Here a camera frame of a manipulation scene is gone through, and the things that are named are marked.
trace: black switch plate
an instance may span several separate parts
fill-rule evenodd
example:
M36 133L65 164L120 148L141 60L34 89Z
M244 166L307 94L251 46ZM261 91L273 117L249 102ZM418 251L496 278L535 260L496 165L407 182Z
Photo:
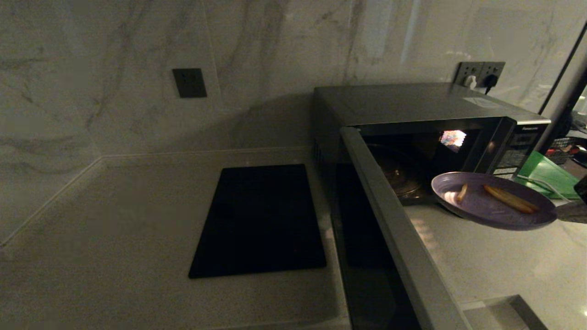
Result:
M201 69L173 69L180 97L206 97L206 86Z

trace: wall outlet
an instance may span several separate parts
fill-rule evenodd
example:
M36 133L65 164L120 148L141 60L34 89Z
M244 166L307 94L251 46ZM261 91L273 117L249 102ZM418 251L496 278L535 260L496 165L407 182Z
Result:
M173 77L181 98L208 96L201 69L173 69Z
M490 75L495 75L499 79L504 66L505 62L484 62L481 73L477 77L477 87L487 87L485 80Z
M458 66L457 75L454 77L453 83L465 86L465 80L469 76L475 76L477 79L477 86L479 86L479 75L483 68L483 62L461 62Z

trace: wall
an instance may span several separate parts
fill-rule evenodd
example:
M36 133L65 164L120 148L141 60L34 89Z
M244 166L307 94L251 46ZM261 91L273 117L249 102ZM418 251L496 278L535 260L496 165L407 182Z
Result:
M584 0L4 0L0 239L100 154L309 143L314 86L451 81L537 112ZM202 68L179 99L172 68Z

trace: white plug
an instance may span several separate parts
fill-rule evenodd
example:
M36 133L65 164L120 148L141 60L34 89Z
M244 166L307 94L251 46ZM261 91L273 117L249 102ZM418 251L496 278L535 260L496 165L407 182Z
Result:
M471 75L465 79L465 87L469 89L475 89L477 87L477 77Z

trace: purple plate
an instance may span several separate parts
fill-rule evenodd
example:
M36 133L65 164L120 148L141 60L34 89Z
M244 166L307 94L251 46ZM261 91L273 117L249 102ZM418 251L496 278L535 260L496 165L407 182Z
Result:
M457 203L457 194L467 183L467 194ZM484 184L501 188L538 206L539 211L525 214L498 201L485 191ZM490 227L532 230L556 220L554 204L541 193L519 183L489 174L449 172L432 179L432 190L442 205L465 219Z

